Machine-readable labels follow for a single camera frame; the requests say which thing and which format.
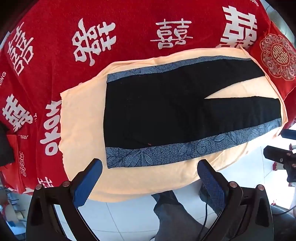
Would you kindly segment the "red embroidered cushion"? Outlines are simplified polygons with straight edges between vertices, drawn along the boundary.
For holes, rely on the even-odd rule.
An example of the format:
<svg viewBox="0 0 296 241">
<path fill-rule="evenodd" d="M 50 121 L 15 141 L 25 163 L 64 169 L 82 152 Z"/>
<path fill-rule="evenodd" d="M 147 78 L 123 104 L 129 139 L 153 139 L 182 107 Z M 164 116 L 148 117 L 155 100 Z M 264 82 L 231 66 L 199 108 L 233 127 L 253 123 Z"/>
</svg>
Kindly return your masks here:
<svg viewBox="0 0 296 241">
<path fill-rule="evenodd" d="M 271 81 L 281 97 L 286 99 L 295 88 L 295 48 L 271 22 L 269 29 L 248 49 Z"/>
</svg>

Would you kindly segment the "peach cream towel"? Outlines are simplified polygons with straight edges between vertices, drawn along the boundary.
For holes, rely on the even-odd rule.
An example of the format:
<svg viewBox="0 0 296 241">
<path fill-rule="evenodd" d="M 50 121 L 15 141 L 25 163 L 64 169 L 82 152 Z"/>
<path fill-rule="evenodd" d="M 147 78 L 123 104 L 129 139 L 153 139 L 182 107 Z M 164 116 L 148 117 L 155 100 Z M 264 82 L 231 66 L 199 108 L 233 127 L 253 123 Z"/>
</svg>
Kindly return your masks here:
<svg viewBox="0 0 296 241">
<path fill-rule="evenodd" d="M 197 163 L 201 159 L 208 159 L 214 169 L 221 170 L 236 162 L 251 149 L 255 149 L 256 145 L 275 138 L 288 122 L 287 109 L 277 88 L 269 76 L 263 72 L 265 77 L 235 84 L 207 98 L 251 96 L 276 98 L 281 105 L 280 127 L 248 143 L 183 162 L 148 167 L 107 168 L 103 137 L 107 75 L 206 56 L 237 57 L 245 60 L 250 58 L 259 66 L 259 63 L 243 49 L 227 47 L 191 49 L 158 58 L 114 62 L 91 80 L 62 92 L 60 94 L 62 108 L 59 149 L 63 153 L 63 164 L 68 178 L 74 178 L 93 158 L 98 158 L 102 161 L 103 171 L 90 194 L 90 199 L 101 202 L 120 202 L 185 187 L 199 179 Z"/>
</svg>

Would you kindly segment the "red blanket with white characters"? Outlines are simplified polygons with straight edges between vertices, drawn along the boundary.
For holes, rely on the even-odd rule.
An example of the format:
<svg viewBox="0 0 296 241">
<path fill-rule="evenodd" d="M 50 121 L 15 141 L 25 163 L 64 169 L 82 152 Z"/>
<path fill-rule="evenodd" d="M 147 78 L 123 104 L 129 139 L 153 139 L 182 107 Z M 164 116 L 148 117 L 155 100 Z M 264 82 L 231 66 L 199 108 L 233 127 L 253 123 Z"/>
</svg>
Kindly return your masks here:
<svg viewBox="0 0 296 241">
<path fill-rule="evenodd" d="M 2 168 L 9 188 L 71 180 L 59 149 L 62 92 L 114 62 L 202 48 L 248 53 L 269 26 L 259 1 L 36 2 L 1 50 L 1 123 L 16 157 Z"/>
</svg>

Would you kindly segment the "black pants with blue trim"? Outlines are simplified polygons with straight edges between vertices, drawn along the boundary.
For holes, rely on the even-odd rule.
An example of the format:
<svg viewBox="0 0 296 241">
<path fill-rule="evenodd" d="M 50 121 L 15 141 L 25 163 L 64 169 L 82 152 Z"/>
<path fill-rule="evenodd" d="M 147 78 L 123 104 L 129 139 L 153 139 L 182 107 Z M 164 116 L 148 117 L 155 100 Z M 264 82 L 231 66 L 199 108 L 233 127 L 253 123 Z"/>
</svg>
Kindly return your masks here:
<svg viewBox="0 0 296 241">
<path fill-rule="evenodd" d="M 187 161 L 280 127 L 277 98 L 212 98 L 264 77 L 251 59 L 206 56 L 109 74 L 104 110 L 108 168 Z"/>
</svg>

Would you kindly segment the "black garment at sofa edge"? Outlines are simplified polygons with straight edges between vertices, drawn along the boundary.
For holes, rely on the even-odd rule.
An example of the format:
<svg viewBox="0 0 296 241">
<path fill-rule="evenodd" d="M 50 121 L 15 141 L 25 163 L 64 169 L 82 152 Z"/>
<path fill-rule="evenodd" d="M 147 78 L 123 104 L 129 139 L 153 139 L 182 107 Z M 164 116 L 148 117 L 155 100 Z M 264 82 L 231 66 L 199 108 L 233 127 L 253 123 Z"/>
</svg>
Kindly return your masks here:
<svg viewBox="0 0 296 241">
<path fill-rule="evenodd" d="M 0 126 L 0 166 L 11 164 L 15 161 L 13 148 L 6 136 L 7 128 L 1 123 Z"/>
</svg>

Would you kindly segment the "person's left leg in jeans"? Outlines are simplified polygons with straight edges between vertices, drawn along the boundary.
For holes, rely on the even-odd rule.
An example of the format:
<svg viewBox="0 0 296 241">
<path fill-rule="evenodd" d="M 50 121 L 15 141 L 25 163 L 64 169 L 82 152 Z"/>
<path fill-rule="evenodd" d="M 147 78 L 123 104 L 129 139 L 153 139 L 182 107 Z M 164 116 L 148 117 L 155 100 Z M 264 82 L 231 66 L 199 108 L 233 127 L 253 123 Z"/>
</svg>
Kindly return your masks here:
<svg viewBox="0 0 296 241">
<path fill-rule="evenodd" d="M 159 230 L 153 240 L 200 240 L 208 228 L 197 222 L 177 200 L 173 191 L 153 194 L 154 213 L 159 219 Z"/>
</svg>

